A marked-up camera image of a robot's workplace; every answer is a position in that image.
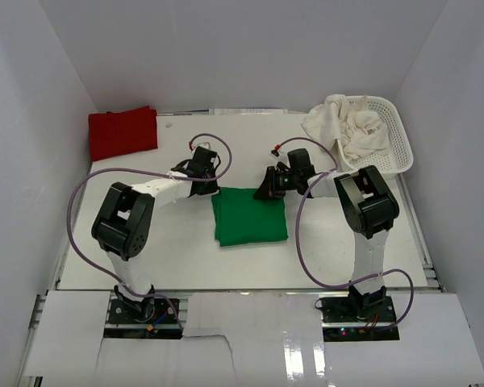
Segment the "green t shirt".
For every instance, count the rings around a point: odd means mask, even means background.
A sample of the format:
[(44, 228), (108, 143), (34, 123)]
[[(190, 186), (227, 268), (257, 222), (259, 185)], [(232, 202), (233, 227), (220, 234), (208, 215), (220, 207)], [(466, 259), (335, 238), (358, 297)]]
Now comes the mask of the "green t shirt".
[(223, 187), (211, 196), (215, 240), (222, 248), (288, 239), (285, 201), (256, 200), (255, 189)]

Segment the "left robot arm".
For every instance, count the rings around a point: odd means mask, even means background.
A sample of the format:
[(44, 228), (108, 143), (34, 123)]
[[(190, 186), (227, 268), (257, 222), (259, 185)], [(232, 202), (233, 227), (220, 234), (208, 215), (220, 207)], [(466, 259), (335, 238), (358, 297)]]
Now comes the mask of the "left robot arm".
[(136, 321), (145, 323), (155, 313), (155, 289), (140, 259), (148, 242), (153, 211), (180, 199), (217, 192), (219, 186), (214, 178), (219, 165), (217, 152), (198, 146), (191, 158), (178, 163), (166, 177), (135, 185), (116, 182), (109, 188), (91, 235), (119, 278), (117, 298)]

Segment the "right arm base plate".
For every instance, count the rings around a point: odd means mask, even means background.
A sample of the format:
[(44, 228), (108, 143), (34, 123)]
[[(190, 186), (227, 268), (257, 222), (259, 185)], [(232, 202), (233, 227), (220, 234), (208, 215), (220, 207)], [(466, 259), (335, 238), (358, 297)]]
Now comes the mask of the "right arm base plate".
[(314, 308), (321, 313), (325, 343), (357, 343), (399, 341), (396, 313), (391, 296), (385, 301), (359, 310), (350, 297), (325, 297), (315, 301)]

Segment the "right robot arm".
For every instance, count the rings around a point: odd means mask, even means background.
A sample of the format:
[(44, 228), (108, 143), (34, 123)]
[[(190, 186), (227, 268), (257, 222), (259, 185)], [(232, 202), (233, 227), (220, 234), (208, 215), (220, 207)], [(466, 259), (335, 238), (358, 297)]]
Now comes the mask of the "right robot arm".
[[(305, 148), (290, 151), (287, 157), (289, 164), (279, 162), (266, 169), (264, 180), (253, 198), (275, 201), (292, 190), (302, 195), (294, 238), (303, 271), (325, 289), (347, 289), (349, 314), (357, 321), (367, 321), (376, 314), (378, 305), (386, 300), (383, 280), (385, 245), (399, 216), (398, 202), (373, 165), (354, 173), (317, 173)], [(353, 274), (347, 284), (322, 283), (310, 273), (304, 261), (300, 248), (300, 217), (306, 200), (314, 198), (337, 198), (353, 231)]]

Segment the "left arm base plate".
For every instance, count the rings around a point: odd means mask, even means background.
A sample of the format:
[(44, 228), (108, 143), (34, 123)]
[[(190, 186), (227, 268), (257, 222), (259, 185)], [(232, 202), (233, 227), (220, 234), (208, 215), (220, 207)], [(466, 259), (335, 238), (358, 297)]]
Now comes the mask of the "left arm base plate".
[(155, 298), (142, 314), (112, 298), (106, 315), (103, 336), (106, 339), (173, 339), (182, 338), (177, 324), (179, 313), (174, 313), (169, 303)]

